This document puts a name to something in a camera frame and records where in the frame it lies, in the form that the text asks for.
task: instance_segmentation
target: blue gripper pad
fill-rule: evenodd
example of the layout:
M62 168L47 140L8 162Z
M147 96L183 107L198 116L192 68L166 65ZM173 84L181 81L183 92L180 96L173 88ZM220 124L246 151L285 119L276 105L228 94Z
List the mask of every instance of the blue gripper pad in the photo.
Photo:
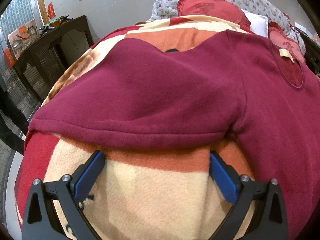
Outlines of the blue gripper pad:
M86 165L87 168L80 175L79 179L74 183L74 187L73 187L73 192L74 192L73 199L75 203L82 202L88 197L88 194L93 184L98 178L100 172L103 170L105 160L106 159L105 159L104 153L99 151L92 160L90 159L88 160L88 161L91 161L90 164L89 163L83 164L83 166Z
M210 154L209 174L217 183L225 200L234 205L238 199L236 185L212 153Z

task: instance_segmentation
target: wooden frame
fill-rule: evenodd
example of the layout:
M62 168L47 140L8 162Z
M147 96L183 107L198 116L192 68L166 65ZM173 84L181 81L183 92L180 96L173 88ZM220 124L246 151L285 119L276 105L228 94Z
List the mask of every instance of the wooden frame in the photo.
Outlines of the wooden frame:
M41 15L41 18L44 22L44 25L48 24L50 21L49 21L49 17L48 17L48 14L47 14L47 9L44 5L44 0L37 0L38 1L38 5L39 5L39 9L40 9L40 15Z

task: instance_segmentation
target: red decoration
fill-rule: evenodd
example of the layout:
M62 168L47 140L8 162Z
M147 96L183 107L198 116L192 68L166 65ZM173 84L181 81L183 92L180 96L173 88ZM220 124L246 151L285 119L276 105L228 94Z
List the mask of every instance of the red decoration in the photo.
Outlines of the red decoration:
M268 36L273 44L279 46L282 49L286 49L294 58L299 60L301 63L305 63L305 58L300 50L299 44L285 35L278 23L269 23Z
M15 59L12 57L12 54L8 48L4 50L4 58L7 61L9 68L12 68L16 63Z
M50 3L48 5L48 16L49 16L50 19L53 19L56 16L56 14L54 12L54 9L53 9L53 4L52 3Z
M178 16L208 15L239 24L250 29L251 22L235 4L225 0L180 0L177 4Z

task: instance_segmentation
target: glass block window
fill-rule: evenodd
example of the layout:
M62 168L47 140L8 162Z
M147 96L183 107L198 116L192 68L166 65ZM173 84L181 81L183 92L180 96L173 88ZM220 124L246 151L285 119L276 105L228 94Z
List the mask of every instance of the glass block window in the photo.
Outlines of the glass block window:
M0 18L3 36L6 39L10 33L34 18L31 0L12 0Z

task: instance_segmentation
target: red poster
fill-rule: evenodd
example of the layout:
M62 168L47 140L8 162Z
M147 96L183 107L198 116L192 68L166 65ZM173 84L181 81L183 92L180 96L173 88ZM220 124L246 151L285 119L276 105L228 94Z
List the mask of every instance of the red poster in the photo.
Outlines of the red poster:
M5 49L4 51L4 58L7 61L9 68L12 68L13 65L16 63L16 61L14 60L14 58L12 57L12 54L10 52L9 49Z
M53 9L53 4L52 3L50 3L48 5L48 16L49 16L50 19L53 19L56 16L56 14L54 13L54 9Z

